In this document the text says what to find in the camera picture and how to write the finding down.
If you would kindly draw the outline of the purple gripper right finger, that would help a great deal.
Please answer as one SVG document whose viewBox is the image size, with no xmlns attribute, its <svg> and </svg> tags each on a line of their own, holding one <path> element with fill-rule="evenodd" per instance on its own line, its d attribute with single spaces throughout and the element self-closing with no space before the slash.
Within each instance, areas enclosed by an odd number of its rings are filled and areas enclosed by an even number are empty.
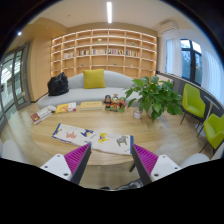
<svg viewBox="0 0 224 224">
<path fill-rule="evenodd" d="M 152 182 L 150 175 L 158 160 L 158 156 L 141 146 L 133 144 L 132 157 L 141 182 L 143 185 L 150 184 Z"/>
</svg>

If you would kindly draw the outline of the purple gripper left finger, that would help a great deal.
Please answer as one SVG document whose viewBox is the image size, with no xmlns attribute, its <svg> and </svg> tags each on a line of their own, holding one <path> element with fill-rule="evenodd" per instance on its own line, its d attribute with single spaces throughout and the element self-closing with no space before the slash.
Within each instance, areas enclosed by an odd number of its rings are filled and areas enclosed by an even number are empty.
<svg viewBox="0 0 224 224">
<path fill-rule="evenodd" d="M 71 182 L 78 185 L 85 171 L 91 154 L 91 145 L 86 144 L 65 155 L 65 160 L 72 173 Z"/>
</svg>

